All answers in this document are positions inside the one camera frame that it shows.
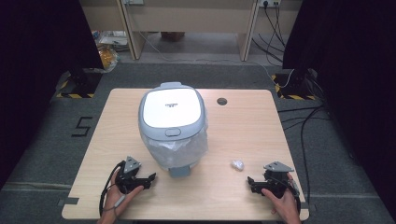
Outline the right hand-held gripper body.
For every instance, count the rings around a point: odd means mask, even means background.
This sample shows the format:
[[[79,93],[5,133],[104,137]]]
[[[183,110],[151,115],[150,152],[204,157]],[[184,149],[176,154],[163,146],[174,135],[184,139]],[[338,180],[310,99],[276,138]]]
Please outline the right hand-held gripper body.
[[[282,198],[286,189],[294,192],[288,177],[288,173],[293,172],[292,168],[280,161],[274,161],[265,165],[264,169],[264,178],[269,185],[269,190],[277,198]]]

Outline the clear plastic bin liner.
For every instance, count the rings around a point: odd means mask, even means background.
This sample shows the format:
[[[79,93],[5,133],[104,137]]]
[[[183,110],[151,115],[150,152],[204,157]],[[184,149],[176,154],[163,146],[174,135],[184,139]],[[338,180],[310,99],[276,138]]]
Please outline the clear plastic bin liner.
[[[148,152],[163,169],[191,166],[208,151],[207,126],[200,130],[188,127],[140,128]]]

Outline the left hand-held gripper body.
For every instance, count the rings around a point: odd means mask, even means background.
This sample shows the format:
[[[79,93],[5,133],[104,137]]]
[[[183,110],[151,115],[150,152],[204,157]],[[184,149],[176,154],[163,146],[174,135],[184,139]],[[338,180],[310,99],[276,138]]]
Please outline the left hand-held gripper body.
[[[128,156],[121,163],[120,170],[117,173],[115,184],[123,194],[129,194],[139,185],[146,183],[144,178],[137,178],[136,175],[140,169],[141,163],[131,156]]]

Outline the person's left hand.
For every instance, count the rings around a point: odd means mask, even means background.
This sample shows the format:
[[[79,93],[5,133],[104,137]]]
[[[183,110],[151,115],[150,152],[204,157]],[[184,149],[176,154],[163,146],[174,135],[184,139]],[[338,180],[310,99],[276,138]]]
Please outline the person's left hand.
[[[115,184],[117,173],[111,177],[111,184]],[[106,201],[104,205],[104,212],[114,212],[118,217],[129,206],[133,198],[143,190],[142,187],[137,187],[129,194],[122,194],[117,186],[111,187],[106,194]]]

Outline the light wooden desk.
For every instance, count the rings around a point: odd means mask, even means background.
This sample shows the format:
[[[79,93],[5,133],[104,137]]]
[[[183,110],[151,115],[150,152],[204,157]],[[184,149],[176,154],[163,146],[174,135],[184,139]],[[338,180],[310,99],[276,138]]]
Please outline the light wooden desk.
[[[259,0],[78,0],[93,30],[124,31],[134,60],[147,32],[235,34],[248,58]]]

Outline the person's right hand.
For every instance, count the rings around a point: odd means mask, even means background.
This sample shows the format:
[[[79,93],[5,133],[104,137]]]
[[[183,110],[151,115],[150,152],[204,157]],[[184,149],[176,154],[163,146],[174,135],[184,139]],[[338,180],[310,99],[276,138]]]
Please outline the person's right hand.
[[[279,215],[280,217],[300,217],[297,209],[297,202],[289,189],[286,189],[282,198],[277,198],[268,189],[263,189],[262,193],[273,204],[271,210],[272,215]]]

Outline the dark curtain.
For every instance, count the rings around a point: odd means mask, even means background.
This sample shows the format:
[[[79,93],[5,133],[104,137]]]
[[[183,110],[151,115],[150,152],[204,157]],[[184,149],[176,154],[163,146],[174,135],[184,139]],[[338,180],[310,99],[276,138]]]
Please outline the dark curtain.
[[[60,75],[102,66],[79,0],[0,0],[0,189]]]
[[[318,72],[349,148],[396,221],[396,0],[303,0],[283,66]]]

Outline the white and blue rice cooker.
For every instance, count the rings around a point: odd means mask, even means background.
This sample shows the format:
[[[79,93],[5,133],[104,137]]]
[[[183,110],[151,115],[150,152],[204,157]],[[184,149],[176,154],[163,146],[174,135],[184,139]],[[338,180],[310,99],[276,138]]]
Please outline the white and blue rice cooker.
[[[208,127],[203,97],[194,88],[179,82],[165,82],[147,91],[138,110],[140,128]],[[173,178],[188,176],[191,166],[164,169]]]

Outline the pile of clutter under desk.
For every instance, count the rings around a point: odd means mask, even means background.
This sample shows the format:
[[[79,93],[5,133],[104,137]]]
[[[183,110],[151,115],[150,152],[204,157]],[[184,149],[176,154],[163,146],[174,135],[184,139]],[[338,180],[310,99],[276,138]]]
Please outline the pile of clutter under desk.
[[[92,37],[97,46],[107,46],[115,51],[129,49],[127,35],[124,31],[92,31]]]

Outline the clear bag with yellow contents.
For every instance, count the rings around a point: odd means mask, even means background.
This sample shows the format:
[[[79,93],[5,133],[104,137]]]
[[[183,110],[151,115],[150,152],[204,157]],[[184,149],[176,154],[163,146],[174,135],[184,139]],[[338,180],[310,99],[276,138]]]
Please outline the clear bag with yellow contents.
[[[118,53],[109,45],[99,45],[98,53],[103,65],[103,71],[106,73],[111,72],[118,63]]]

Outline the black stand base hazard tape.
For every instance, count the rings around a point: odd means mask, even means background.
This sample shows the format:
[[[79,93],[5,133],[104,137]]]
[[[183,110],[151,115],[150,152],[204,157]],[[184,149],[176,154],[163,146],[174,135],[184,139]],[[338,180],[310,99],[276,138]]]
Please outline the black stand base hazard tape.
[[[294,70],[287,73],[271,75],[275,84],[276,95],[280,99],[315,100],[316,97],[308,87],[306,74],[299,74]]]
[[[92,98],[101,78],[101,73],[83,72],[80,76],[74,76],[66,72],[61,75],[55,96],[70,99]]]

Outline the white wall socket with plugs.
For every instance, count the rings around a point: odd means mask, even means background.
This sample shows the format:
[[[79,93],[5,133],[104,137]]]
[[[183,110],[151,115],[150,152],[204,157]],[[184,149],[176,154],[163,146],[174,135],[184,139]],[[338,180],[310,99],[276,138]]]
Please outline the white wall socket with plugs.
[[[275,8],[280,5],[282,0],[259,0],[259,7]]]

